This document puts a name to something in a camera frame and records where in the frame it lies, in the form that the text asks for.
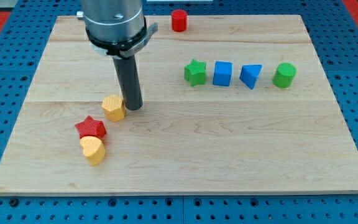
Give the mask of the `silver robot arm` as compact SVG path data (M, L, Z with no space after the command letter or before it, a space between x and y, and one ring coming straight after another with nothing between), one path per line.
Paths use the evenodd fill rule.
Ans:
M135 55L158 31L147 24L141 0L80 0L85 31L92 45L114 61L124 105L143 105Z

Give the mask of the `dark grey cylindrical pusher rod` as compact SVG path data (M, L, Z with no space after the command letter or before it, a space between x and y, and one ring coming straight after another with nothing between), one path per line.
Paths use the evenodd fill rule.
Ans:
M114 58L113 62L125 107L131 111L140 109L143 101L135 57Z

